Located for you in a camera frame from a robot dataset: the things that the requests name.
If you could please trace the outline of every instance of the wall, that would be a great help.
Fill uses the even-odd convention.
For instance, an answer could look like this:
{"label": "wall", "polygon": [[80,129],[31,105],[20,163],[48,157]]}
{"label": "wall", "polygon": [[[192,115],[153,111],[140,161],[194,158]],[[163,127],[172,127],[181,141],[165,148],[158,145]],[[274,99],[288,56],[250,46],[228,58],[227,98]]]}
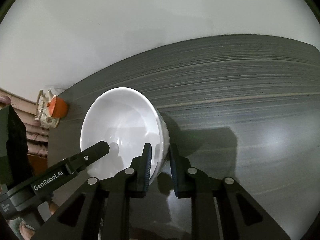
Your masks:
{"label": "wall", "polygon": [[303,0],[17,0],[0,25],[0,87],[36,101],[137,53],[232,33],[320,48]]}

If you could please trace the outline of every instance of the silver screw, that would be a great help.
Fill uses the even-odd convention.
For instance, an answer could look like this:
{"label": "silver screw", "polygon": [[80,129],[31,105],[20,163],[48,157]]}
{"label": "silver screw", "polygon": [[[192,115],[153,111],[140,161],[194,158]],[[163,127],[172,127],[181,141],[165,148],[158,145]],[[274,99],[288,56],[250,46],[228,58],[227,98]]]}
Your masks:
{"label": "silver screw", "polygon": [[227,178],[224,179],[224,182],[226,184],[232,185],[235,181],[234,181],[233,178],[227,177]]}
{"label": "silver screw", "polygon": [[89,185],[94,185],[94,184],[97,183],[97,181],[98,181],[97,178],[91,177],[91,178],[88,179],[88,184]]}
{"label": "silver screw", "polygon": [[130,175],[130,174],[134,173],[134,169],[133,168],[126,168],[124,172],[126,174]]}
{"label": "silver screw", "polygon": [[196,174],[197,173],[197,169],[194,168],[194,167],[191,167],[191,168],[188,169],[188,173],[189,174]]}

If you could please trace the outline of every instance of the dark wooden table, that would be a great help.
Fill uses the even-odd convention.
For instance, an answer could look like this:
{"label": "dark wooden table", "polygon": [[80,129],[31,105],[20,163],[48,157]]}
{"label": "dark wooden table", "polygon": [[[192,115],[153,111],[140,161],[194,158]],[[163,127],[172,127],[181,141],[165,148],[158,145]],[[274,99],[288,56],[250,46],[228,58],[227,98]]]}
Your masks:
{"label": "dark wooden table", "polygon": [[[50,131],[48,164],[80,151],[82,122],[98,96],[130,87],[159,110],[193,166],[235,177],[300,239],[320,210],[319,63],[315,47],[263,35],[200,38],[135,55],[61,94],[70,109]],[[87,177],[61,187],[55,201]],[[131,200],[132,236],[190,239],[190,202],[174,197],[167,163],[147,197]]]}

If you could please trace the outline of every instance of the orange cup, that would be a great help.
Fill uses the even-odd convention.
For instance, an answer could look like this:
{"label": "orange cup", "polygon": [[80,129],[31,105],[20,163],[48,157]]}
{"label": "orange cup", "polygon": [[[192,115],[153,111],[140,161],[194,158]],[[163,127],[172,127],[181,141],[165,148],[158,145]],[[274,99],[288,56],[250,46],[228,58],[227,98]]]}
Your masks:
{"label": "orange cup", "polygon": [[53,96],[52,100],[47,104],[47,106],[49,108],[50,117],[61,118],[67,115],[67,103],[63,99],[58,98],[56,95]]}

